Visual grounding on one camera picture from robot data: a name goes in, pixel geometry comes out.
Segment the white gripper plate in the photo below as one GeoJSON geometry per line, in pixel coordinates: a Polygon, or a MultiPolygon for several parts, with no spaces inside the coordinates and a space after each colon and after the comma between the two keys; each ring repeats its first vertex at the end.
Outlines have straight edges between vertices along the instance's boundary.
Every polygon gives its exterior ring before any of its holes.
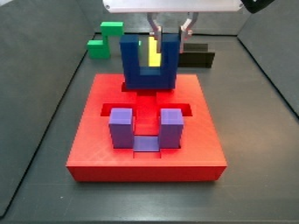
{"type": "Polygon", "coordinates": [[[152,27],[150,35],[156,40],[156,52],[162,52],[163,27],[158,24],[156,12],[190,12],[180,26],[180,53],[184,41],[192,35],[192,26],[198,21],[198,12],[238,11],[243,7],[241,0],[103,0],[110,13],[148,12],[147,21],[152,27]]]}

